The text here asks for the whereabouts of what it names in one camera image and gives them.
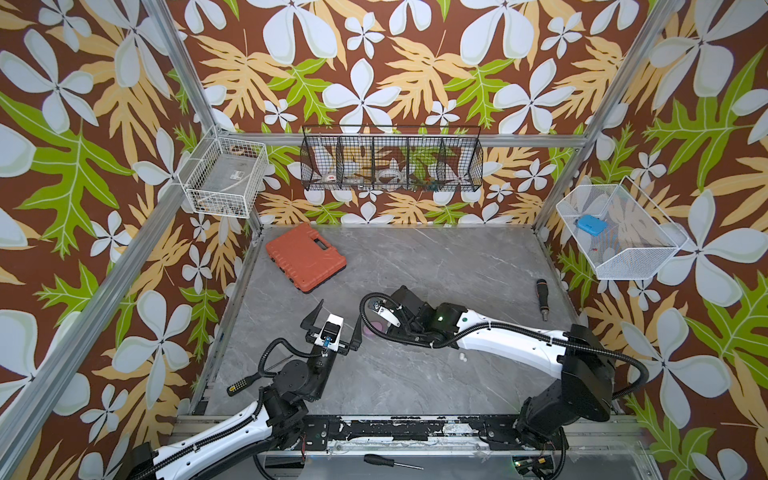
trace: wire basket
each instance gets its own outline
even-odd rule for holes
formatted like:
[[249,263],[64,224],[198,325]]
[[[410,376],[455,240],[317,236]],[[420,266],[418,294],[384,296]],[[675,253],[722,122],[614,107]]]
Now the wire basket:
[[266,145],[231,137],[214,138],[191,160],[197,166],[184,183],[192,210],[199,214],[248,218],[269,161]]
[[[629,177],[620,184],[579,185],[557,210],[598,280],[647,280],[688,238]],[[577,226],[585,215],[607,226],[593,236]]]
[[476,191],[482,184],[483,152],[477,134],[309,133],[301,147],[306,190]]

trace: black screwdriver handle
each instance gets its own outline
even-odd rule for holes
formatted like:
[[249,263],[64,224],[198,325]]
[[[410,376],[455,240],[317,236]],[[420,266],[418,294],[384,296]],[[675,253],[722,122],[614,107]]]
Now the black screwdriver handle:
[[547,304],[547,296],[549,295],[549,288],[547,287],[547,280],[540,278],[536,280],[536,296],[538,297],[538,309],[542,312],[549,311],[549,305]]
[[384,458],[381,455],[374,455],[372,453],[366,454],[362,457],[362,460],[365,463],[369,463],[371,465],[386,465],[388,467],[394,467],[395,466],[395,460],[392,458]]
[[253,382],[256,382],[261,378],[261,374],[256,372],[253,375],[247,376],[242,380],[237,380],[235,383],[227,387],[227,395],[235,396],[243,390],[247,389]]

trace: blue object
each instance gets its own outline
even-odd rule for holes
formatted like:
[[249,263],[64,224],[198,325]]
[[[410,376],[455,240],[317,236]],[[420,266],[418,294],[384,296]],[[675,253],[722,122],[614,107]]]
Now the blue object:
[[581,228],[593,237],[600,235],[607,226],[608,224],[603,220],[592,217],[591,215],[584,215],[582,218],[578,219],[578,222],[576,223],[576,227]]

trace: orange toolbox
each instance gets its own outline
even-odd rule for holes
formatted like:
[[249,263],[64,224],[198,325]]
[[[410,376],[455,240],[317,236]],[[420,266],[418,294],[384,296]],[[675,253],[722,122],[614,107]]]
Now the orange toolbox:
[[311,292],[346,266],[346,258],[308,223],[269,242],[266,253],[304,293]]

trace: toolbox handle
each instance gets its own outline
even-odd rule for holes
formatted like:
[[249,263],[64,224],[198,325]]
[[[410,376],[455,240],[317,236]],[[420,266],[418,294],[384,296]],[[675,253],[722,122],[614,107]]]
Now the toolbox handle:
[[317,243],[318,247],[320,247],[321,250],[335,250],[334,247],[331,246],[330,242],[323,238],[322,235],[320,235],[320,232],[317,230],[314,230],[310,232],[310,239],[314,240],[315,243]]

